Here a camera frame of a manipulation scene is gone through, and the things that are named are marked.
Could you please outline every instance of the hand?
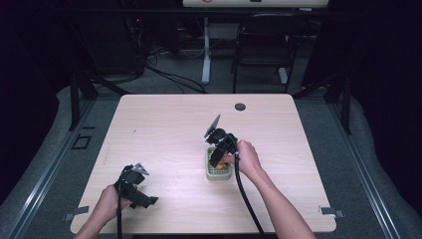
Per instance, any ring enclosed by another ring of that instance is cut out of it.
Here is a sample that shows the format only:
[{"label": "hand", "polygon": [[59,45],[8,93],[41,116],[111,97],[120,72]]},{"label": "hand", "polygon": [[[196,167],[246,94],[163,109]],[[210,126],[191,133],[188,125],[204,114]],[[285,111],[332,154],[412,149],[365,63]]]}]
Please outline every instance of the hand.
[{"label": "hand", "polygon": [[[130,201],[122,198],[121,209],[130,205]],[[96,238],[102,228],[113,218],[117,217],[118,193],[113,185],[107,186],[97,202],[90,218],[75,236],[75,238]]]},{"label": "hand", "polygon": [[[117,202],[118,202],[118,193],[115,190],[113,185],[107,186],[102,195],[97,202],[96,207],[94,208],[92,217],[97,218],[98,220],[102,221],[104,225],[108,223],[110,220],[117,216]],[[121,209],[130,205],[130,201],[122,198],[120,201]]]},{"label": "hand", "polygon": [[[243,172],[250,180],[253,181],[256,176],[263,172],[260,159],[252,144],[245,140],[240,140],[237,144],[239,151],[239,170]],[[235,163],[235,155],[225,155],[221,162]]]}]

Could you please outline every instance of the black cable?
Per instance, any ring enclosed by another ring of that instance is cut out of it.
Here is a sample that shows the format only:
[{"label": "black cable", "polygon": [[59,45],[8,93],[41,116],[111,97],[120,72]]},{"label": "black cable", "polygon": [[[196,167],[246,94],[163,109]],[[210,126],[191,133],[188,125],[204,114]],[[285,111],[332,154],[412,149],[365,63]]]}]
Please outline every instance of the black cable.
[{"label": "black cable", "polygon": [[263,228],[261,227],[261,224],[258,220],[257,215],[255,215],[254,209],[252,208],[251,203],[248,200],[248,197],[246,196],[245,189],[243,188],[242,181],[240,179],[239,160],[240,160],[239,153],[236,149],[236,153],[235,153],[236,181],[238,183],[239,190],[240,190],[240,193],[242,194],[243,200],[245,201],[246,207],[248,207],[249,213],[251,214],[252,219],[254,219],[255,225],[257,225],[258,231],[260,231],[261,238],[265,239],[265,238],[267,238],[266,235],[265,235],[265,232],[264,232]]},{"label": "black cable", "polygon": [[[185,78],[185,77],[181,77],[181,76],[177,76],[177,75],[170,74],[170,73],[164,73],[164,72],[161,72],[161,71],[159,71],[159,70],[157,70],[157,69],[155,69],[155,68],[149,67],[149,66],[146,66],[146,68],[147,68],[147,69],[149,69],[150,71],[152,71],[153,73],[155,73],[155,74],[157,74],[157,75],[160,75],[160,76],[162,76],[162,77],[164,77],[164,78],[166,78],[166,79],[170,80],[170,81],[171,81],[171,82],[173,82],[173,83],[174,83],[177,87],[179,87],[179,89],[180,89],[182,92],[183,92],[183,90],[180,88],[180,86],[179,86],[179,85],[184,86],[184,87],[186,87],[186,88],[189,88],[189,89],[191,89],[191,90],[193,90],[193,91],[195,91],[195,92],[201,93],[201,94],[207,94],[207,92],[205,91],[205,88],[204,88],[203,86],[201,86],[199,83],[197,83],[197,82],[195,82],[195,81],[193,81],[193,80],[191,80],[191,79],[188,79],[188,78]],[[179,78],[180,80],[185,80],[185,81],[188,81],[188,82],[190,82],[190,83],[193,83],[193,84],[195,84],[196,86],[198,86],[198,87],[199,87],[199,89],[194,88],[194,87],[192,87],[192,86],[189,86],[188,84],[183,83],[183,82],[181,82],[181,81],[179,81],[179,80],[177,80],[177,79],[175,79],[175,78]]]}]

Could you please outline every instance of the table top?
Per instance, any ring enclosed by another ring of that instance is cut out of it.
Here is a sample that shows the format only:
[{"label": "table top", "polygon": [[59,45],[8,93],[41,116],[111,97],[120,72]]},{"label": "table top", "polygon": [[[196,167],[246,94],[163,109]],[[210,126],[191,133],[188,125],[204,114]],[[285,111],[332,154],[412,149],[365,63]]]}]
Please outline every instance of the table top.
[{"label": "table top", "polygon": [[[237,111],[235,104],[246,106]],[[329,207],[295,103],[289,95],[127,95],[121,98],[80,202],[90,212],[76,215],[76,233],[87,221],[102,190],[126,165],[149,172],[139,184],[159,197],[148,208],[122,212],[123,233],[258,233],[239,192],[235,175],[210,181],[205,171],[204,134],[221,114],[218,127],[256,148],[263,167],[314,232],[335,229],[318,208]],[[275,232],[264,202],[241,173],[248,198],[266,232]],[[116,220],[102,233],[115,233]]]},{"label": "table top", "polygon": [[249,8],[324,8],[328,0],[183,0],[184,7],[249,7]]}]

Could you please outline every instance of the floor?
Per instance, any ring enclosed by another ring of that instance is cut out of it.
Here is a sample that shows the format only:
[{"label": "floor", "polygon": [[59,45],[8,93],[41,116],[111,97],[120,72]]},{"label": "floor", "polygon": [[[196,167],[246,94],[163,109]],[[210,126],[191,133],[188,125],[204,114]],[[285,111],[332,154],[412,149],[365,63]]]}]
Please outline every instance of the floor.
[{"label": "floor", "polygon": [[[312,46],[312,39],[301,44],[290,94],[301,89],[301,78]],[[232,54],[230,43],[219,43],[212,48],[211,82],[204,86],[207,93],[231,94]],[[161,53],[150,58],[148,66],[200,83],[202,60],[200,51],[186,49],[178,55]],[[129,82],[116,76],[107,79],[134,94],[199,94],[186,87],[177,87],[174,80],[151,70],[145,70],[140,78]],[[68,131],[71,125],[70,89],[58,93],[61,104],[53,127],[0,208],[0,238],[73,237],[69,215],[78,207],[119,99],[102,85],[96,85],[96,89],[100,94],[96,101],[81,97],[81,123],[73,131]],[[352,134],[346,134],[339,124],[338,106],[324,102],[324,91],[319,89],[296,100],[296,105],[328,200],[335,209],[342,210],[345,217],[335,219],[335,231],[318,233],[316,237],[420,238],[421,219],[403,201],[377,162],[370,129],[359,103],[352,101]],[[72,149],[79,135],[91,137],[87,149]],[[115,238],[115,235],[99,238]]]}]

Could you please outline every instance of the small container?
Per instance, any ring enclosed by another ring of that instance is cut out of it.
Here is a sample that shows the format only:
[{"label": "small container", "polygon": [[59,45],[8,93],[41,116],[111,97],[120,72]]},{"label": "small container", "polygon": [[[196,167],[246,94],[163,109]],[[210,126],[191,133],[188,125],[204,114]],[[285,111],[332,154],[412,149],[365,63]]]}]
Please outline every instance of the small container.
[{"label": "small container", "polygon": [[226,163],[222,169],[217,169],[209,163],[211,158],[211,154],[215,150],[216,147],[208,147],[205,151],[205,171],[207,174],[207,178],[210,181],[217,181],[217,180],[228,180],[232,176],[232,167],[229,163]]}]

